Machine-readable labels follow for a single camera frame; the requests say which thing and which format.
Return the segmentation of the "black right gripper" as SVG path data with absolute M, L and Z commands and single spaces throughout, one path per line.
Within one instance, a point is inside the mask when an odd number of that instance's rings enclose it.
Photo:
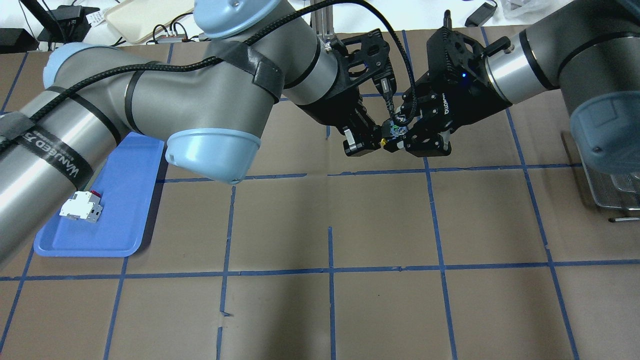
M 413 101 L 422 118 L 406 131 L 383 131 L 382 148 L 395 153 L 403 148 L 414 157 L 448 157 L 451 132 L 473 125 L 512 105 L 490 79 L 490 57 L 512 47 L 506 36 L 489 46 L 453 29 L 451 11 L 443 25 L 426 41 L 427 72 L 406 91 L 406 106 Z

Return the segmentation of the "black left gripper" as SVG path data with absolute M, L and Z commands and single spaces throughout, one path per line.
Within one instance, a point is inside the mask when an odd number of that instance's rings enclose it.
M 396 93 L 389 57 L 390 45 L 380 29 L 346 39 L 334 37 L 331 51 L 321 51 L 318 64 L 297 86 L 318 95 L 295 91 L 295 105 L 320 125 L 343 132 L 347 157 L 363 157 L 381 148 L 381 126 L 368 115 L 359 86 L 372 80 L 385 100 Z

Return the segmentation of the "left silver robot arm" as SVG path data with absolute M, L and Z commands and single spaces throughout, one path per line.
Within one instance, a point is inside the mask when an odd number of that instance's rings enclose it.
M 286 97 L 320 125 L 380 140 L 358 86 L 381 60 L 350 79 L 353 55 L 338 39 L 327 51 L 286 0 L 197 0 L 193 15 L 209 38 L 203 60 L 151 61 L 120 48 L 69 43 L 43 71 L 45 91 L 1 116 L 1 264 L 6 265 L 95 170 L 135 132 L 166 142 L 170 164 L 220 182 L 241 182 L 261 146 L 272 107 Z

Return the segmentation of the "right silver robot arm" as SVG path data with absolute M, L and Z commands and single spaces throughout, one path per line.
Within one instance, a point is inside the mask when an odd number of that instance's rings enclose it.
M 426 51 L 426 73 L 382 126 L 385 150 L 447 157 L 462 126 L 559 90 L 582 162 L 604 174 L 639 171 L 637 0 L 574 0 L 486 46 L 454 30 L 446 11 Z

